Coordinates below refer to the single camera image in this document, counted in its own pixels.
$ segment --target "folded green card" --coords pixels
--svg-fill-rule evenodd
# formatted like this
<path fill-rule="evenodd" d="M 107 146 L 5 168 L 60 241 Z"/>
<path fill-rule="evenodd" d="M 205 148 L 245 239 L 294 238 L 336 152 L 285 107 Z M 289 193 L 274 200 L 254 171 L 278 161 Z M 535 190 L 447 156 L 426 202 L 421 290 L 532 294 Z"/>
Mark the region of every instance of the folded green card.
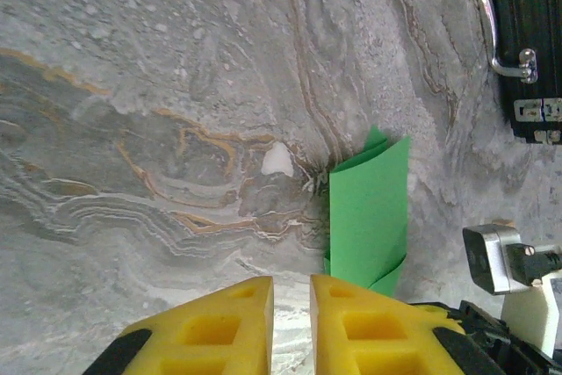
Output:
<path fill-rule="evenodd" d="M 373 127 L 364 152 L 329 178 L 331 276 L 392 296 L 407 249 L 409 138 L 387 147 Z"/>

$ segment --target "yellow plastic pad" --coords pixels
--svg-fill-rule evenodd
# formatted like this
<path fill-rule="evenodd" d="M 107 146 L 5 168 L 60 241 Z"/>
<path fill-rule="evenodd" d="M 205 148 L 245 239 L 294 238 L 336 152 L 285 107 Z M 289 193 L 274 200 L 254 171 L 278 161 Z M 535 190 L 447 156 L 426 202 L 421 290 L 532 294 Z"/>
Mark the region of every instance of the yellow plastic pad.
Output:
<path fill-rule="evenodd" d="M 463 375 L 432 329 L 464 330 L 436 308 L 416 308 L 338 278 L 311 276 L 317 375 Z"/>
<path fill-rule="evenodd" d="M 124 375 L 266 375 L 273 279 L 257 277 L 139 321 L 152 331 Z"/>

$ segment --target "suitcase handle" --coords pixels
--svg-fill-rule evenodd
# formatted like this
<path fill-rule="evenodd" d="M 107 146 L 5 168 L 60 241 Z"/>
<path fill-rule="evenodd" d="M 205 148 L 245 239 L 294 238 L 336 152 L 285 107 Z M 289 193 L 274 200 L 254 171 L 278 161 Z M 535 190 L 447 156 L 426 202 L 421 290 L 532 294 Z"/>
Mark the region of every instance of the suitcase handle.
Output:
<path fill-rule="evenodd" d="M 492 69 L 502 76 L 520 78 L 523 83 L 535 83 L 538 79 L 537 55 L 535 51 L 530 48 L 524 48 L 519 53 L 518 67 L 502 65 L 497 55 L 498 26 L 495 21 L 494 3 L 492 0 L 479 0 L 479 5 L 488 61 Z"/>

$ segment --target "gray marble surface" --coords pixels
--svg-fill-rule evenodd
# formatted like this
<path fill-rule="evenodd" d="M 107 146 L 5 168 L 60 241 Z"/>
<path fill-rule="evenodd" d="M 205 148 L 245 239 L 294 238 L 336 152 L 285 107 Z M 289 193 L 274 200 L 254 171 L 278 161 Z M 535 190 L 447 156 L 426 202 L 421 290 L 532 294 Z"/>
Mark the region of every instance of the gray marble surface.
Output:
<path fill-rule="evenodd" d="M 461 228 L 562 241 L 562 153 L 503 122 L 476 0 L 0 0 L 0 373 L 80 373 L 260 274 L 273 373 L 312 373 L 328 216 L 303 186 L 372 124 L 413 140 L 399 297 L 497 314 Z"/>

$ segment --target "black suitcase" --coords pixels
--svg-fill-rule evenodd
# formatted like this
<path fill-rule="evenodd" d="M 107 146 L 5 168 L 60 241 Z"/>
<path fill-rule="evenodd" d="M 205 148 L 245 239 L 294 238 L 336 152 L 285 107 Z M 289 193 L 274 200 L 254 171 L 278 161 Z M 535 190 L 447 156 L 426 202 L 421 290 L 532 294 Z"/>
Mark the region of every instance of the black suitcase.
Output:
<path fill-rule="evenodd" d="M 515 136 L 562 144 L 562 0 L 479 0 L 479 7 Z"/>

